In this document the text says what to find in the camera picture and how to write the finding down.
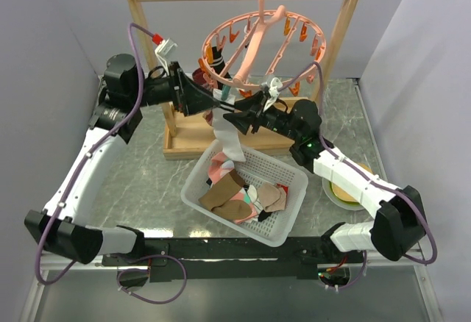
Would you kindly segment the black white striped sock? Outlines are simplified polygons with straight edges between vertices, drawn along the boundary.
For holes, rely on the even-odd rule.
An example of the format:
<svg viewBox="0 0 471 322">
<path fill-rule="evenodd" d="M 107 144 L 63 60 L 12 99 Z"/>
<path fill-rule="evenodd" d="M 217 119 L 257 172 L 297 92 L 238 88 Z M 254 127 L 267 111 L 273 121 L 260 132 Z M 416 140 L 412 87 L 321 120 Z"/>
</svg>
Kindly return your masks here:
<svg viewBox="0 0 471 322">
<path fill-rule="evenodd" d="M 210 67 L 217 73 L 220 74 L 225 68 L 225 61 L 222 56 L 222 51 L 218 49 L 213 50 L 213 62 Z"/>
</svg>

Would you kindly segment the pink round clip hanger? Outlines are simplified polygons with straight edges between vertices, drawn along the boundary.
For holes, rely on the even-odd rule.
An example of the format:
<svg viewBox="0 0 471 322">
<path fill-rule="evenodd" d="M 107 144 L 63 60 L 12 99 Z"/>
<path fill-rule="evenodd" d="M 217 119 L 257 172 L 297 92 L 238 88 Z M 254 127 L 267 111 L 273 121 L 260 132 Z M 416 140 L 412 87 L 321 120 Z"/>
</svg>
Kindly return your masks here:
<svg viewBox="0 0 471 322">
<path fill-rule="evenodd" d="M 309 64 L 289 79 L 277 75 L 277 68 L 287 63 L 292 49 L 300 49 L 295 62 L 310 59 L 320 63 L 327 52 L 322 29 L 310 18 L 290 12 L 284 5 L 266 8 L 266 0 L 257 0 L 257 10 L 237 15 L 219 24 L 204 40 L 198 60 L 205 83 L 211 87 L 230 87 L 247 98 L 260 90 L 260 81 L 252 80 L 258 71 L 261 77 L 273 74 L 296 96 L 301 81 L 312 82 L 317 75 L 316 65 Z M 222 51 L 225 68 L 217 74 L 210 64 L 213 50 Z"/>
</svg>

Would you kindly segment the white plastic basket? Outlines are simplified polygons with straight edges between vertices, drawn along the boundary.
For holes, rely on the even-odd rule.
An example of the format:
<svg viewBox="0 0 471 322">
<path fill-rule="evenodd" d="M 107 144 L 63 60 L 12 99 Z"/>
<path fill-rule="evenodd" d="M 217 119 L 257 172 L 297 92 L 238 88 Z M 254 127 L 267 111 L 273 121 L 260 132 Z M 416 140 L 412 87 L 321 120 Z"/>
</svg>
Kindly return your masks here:
<svg viewBox="0 0 471 322">
<path fill-rule="evenodd" d="M 273 157 L 242 148 L 236 162 L 213 141 L 181 190 L 189 207 L 267 246 L 281 246 L 305 198 L 308 177 Z"/>
</svg>

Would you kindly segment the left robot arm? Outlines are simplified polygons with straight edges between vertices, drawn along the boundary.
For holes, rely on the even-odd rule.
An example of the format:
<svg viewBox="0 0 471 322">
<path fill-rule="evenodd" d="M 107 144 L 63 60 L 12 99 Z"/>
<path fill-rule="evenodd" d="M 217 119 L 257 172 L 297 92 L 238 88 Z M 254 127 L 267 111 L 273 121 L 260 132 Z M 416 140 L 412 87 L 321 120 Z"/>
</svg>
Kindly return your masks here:
<svg viewBox="0 0 471 322">
<path fill-rule="evenodd" d="M 115 158 L 143 116 L 142 107 L 171 102 L 183 115 L 219 105 L 213 94 L 187 77 L 177 62 L 163 76 L 146 77 L 131 54 L 107 61 L 103 88 L 84 143 L 58 191 L 41 211 L 31 210 L 24 224 L 44 251 L 87 264 L 95 257 L 119 254 L 128 264 L 146 255 L 143 232 L 128 226 L 90 226 L 91 208 Z"/>
</svg>

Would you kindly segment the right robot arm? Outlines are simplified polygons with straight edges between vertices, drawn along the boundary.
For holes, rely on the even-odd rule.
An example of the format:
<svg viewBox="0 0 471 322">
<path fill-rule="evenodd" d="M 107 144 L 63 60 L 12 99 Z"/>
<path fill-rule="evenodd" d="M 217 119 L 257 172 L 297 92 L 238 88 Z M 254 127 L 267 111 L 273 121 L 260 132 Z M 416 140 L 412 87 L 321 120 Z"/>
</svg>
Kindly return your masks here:
<svg viewBox="0 0 471 322">
<path fill-rule="evenodd" d="M 322 255 L 338 262 L 349 251 L 376 251 L 391 261 L 405 257 L 427 233 L 422 199 L 412 186 L 399 188 L 383 181 L 346 157 L 320 134 L 322 119 L 309 99 L 296 101 L 290 110 L 265 108 L 262 92 L 235 103 L 224 115 L 240 133 L 263 127 L 292 140 L 295 162 L 340 187 L 370 215 L 371 221 L 338 223 L 326 231 Z"/>
</svg>

